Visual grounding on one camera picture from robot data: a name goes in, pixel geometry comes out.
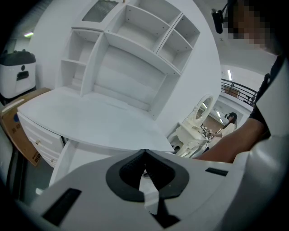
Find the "glass panel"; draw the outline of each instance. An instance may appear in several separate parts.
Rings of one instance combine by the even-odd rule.
[[[196,119],[199,119],[201,117],[201,115],[203,114],[203,112],[207,109],[208,105],[210,103],[210,99],[206,99],[204,101],[204,103],[201,105],[201,107],[199,108],[198,112],[197,112],[197,116]]]
[[[89,10],[82,21],[100,23],[117,4],[118,2],[115,1],[100,0]]]

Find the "black sleeve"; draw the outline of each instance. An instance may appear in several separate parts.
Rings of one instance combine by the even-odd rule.
[[[266,74],[265,77],[264,77],[264,81],[263,81],[263,83],[262,83],[262,85],[261,85],[261,87],[260,87],[260,89],[258,91],[258,94],[256,96],[256,102],[258,102],[258,100],[261,98],[261,96],[267,90],[267,88],[270,85],[270,82],[271,82],[270,74]],[[255,104],[255,107],[254,107],[252,113],[250,114],[249,118],[252,118],[252,119],[260,121],[263,125],[265,125],[266,129],[268,129],[267,124],[266,124],[261,112],[257,108],[256,104]]]
[[[256,96],[255,107],[249,116],[249,118],[258,120],[263,125],[265,125],[266,130],[268,130],[268,126],[267,126],[263,116],[261,115],[259,109],[257,108],[256,103],[261,98],[261,96],[264,94],[264,92],[267,90],[267,88],[270,86],[270,84],[274,81],[275,77],[277,76],[278,72],[280,71],[280,69],[282,67],[282,64],[284,62],[285,57],[286,57],[285,54],[281,54],[280,56],[278,56],[274,65],[271,68],[270,74],[265,75],[264,81],[263,81],[263,83],[262,83],[262,85],[258,91],[258,94]]]

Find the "white wall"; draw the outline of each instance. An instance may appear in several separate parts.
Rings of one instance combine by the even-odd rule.
[[[7,50],[8,54],[13,53],[16,44],[16,39],[9,39],[3,49],[3,51]]]
[[[29,43],[30,38],[18,38],[15,43],[14,51],[22,51],[23,49],[29,51],[28,50]]]
[[[228,70],[230,70],[233,82],[244,85],[255,91],[259,91],[259,88],[264,80],[264,75],[247,69],[230,65],[221,65],[221,69],[223,79],[230,80],[228,76]]]
[[[206,94],[221,91],[221,67],[217,47],[204,16],[192,0],[168,0],[178,7],[200,31],[192,56],[171,97],[159,115],[157,123],[168,135],[178,121],[183,121]]]
[[[55,87],[55,77],[71,26],[91,0],[53,0],[39,19],[29,44],[36,57],[36,87]]]

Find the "white drawer cabinet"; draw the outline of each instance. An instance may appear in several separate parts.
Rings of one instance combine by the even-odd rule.
[[[20,112],[17,113],[25,134],[46,162],[55,167],[63,149],[61,136],[39,126]]]

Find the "white shelf unit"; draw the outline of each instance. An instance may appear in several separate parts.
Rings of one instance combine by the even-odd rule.
[[[105,32],[93,48],[81,96],[110,101],[101,97],[104,95],[149,112],[152,106],[164,107],[170,94],[163,86],[168,80],[175,86],[178,78],[178,72],[152,51],[122,36]],[[158,99],[159,91],[164,93],[165,100]],[[127,108],[116,100],[109,104]]]
[[[135,0],[130,4],[154,14],[170,26],[181,16],[181,12],[166,0]]]
[[[56,87],[67,87],[80,94],[87,63],[100,32],[72,30],[63,52]]]
[[[186,39],[176,30],[172,30],[157,54],[182,73],[192,50]]]
[[[112,20],[107,32],[112,32],[133,40],[151,51],[157,51],[170,26],[155,15],[127,5]]]
[[[166,0],[119,2],[102,22],[80,27],[91,30],[72,30],[56,86],[157,119],[191,56],[196,27]]]
[[[194,47],[200,31],[185,15],[182,15],[178,20],[175,25],[175,30],[179,32],[192,47]]]

